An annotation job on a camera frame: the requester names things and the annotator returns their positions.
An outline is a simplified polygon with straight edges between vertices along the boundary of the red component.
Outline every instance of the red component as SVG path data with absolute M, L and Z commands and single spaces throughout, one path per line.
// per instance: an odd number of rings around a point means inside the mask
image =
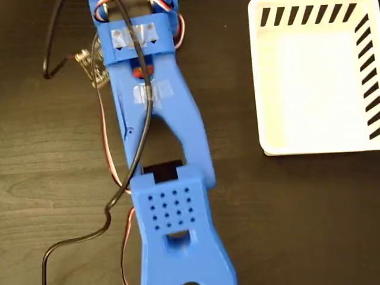
M 154 66 L 153 65 L 148 65 L 147 66 L 147 69 L 148 69 L 148 74 L 149 76 L 151 76 L 154 72 Z M 139 78 L 139 79 L 143 79 L 144 76 L 143 76 L 143 69 L 141 67 L 136 67 L 133 69 L 133 76 L 136 77 L 136 78 Z

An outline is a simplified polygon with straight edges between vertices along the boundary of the blue plastic bracket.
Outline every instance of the blue plastic bracket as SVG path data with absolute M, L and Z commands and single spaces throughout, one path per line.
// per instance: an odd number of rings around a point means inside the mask
M 211 219 L 204 177 L 177 168 L 178 180 L 155 184 L 153 174 L 131 181 L 142 237 L 142 285 L 236 285 L 235 270 Z
M 93 11 L 97 0 L 89 2 Z M 178 7 L 177 0 L 172 3 Z M 213 162 L 200 112 L 176 63 L 170 17 L 157 13 L 131 19 L 135 26 L 154 25 L 154 43 L 144 43 L 140 37 L 142 50 L 154 67 L 153 115 L 167 123 L 186 158 L 186 166 L 177 168 L 177 180 L 156 184 L 153 174 L 141 174 L 140 166 L 132 178 L 132 199 L 143 242 L 141 284 L 236 285 L 235 271 L 211 219 L 207 190 L 216 185 Z M 126 29 L 124 23 L 94 23 L 130 165 L 145 121 L 144 81 L 133 75 L 135 51 L 127 46 L 119 50 L 112 43 L 113 31 Z

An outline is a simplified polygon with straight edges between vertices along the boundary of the wooden surface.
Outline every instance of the wooden surface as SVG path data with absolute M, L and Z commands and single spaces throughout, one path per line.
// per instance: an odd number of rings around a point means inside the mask
M 0 18 L 0 284 L 40 284 L 43 253 L 96 230 L 115 191 L 102 151 L 99 107 L 75 63 L 41 76 L 52 2 L 10 1 Z M 258 144 L 247 1 L 185 1 L 187 34 L 178 63 L 201 110 L 218 186 L 214 222 L 239 284 L 379 284 L 378 153 L 265 157 Z M 56 58 L 87 48 L 94 34 L 86 1 L 68 1 Z M 124 152 L 109 90 L 110 143 Z M 156 123 L 144 163 L 176 157 Z M 119 252 L 129 197 L 102 237 L 56 251 L 49 285 L 121 284 Z M 132 228 L 126 271 L 140 280 L 140 238 Z

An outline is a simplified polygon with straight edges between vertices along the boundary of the small circuit board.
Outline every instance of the small circuit board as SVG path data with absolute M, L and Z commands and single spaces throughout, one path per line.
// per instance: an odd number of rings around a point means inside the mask
M 87 49 L 83 49 L 80 53 L 75 55 L 75 60 L 82 66 L 87 76 L 90 78 L 93 87 L 95 87 L 95 82 L 97 83 L 98 88 L 101 88 L 109 82 L 109 73 L 107 68 L 103 63 L 103 52 L 100 48 L 100 40 L 96 42 L 95 51 L 95 74 L 93 74 L 92 69 L 92 57 L 91 52 Z

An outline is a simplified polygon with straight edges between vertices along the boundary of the white plastic bin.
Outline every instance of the white plastic bin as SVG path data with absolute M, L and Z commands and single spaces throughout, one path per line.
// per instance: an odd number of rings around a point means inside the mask
M 252 0 L 261 147 L 270 156 L 380 149 L 377 0 Z

